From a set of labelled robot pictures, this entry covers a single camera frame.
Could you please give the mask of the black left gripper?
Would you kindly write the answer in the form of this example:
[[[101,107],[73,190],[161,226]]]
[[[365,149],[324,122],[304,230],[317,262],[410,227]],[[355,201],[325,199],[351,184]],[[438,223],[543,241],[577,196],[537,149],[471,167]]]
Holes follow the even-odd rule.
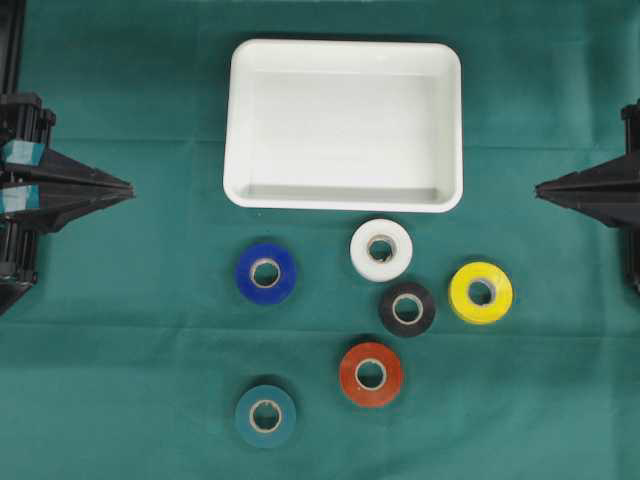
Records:
[[[3,284],[37,282],[37,232],[56,233],[80,217],[134,198],[130,183],[48,148],[55,123],[38,95],[1,96]]]

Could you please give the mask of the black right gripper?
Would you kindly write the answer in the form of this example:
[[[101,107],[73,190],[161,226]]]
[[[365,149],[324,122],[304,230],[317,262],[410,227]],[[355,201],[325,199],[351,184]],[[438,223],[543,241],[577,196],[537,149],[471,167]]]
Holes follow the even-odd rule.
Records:
[[[639,102],[621,110],[625,155],[538,184],[536,196],[592,217],[612,228],[627,228],[627,277],[639,293]]]

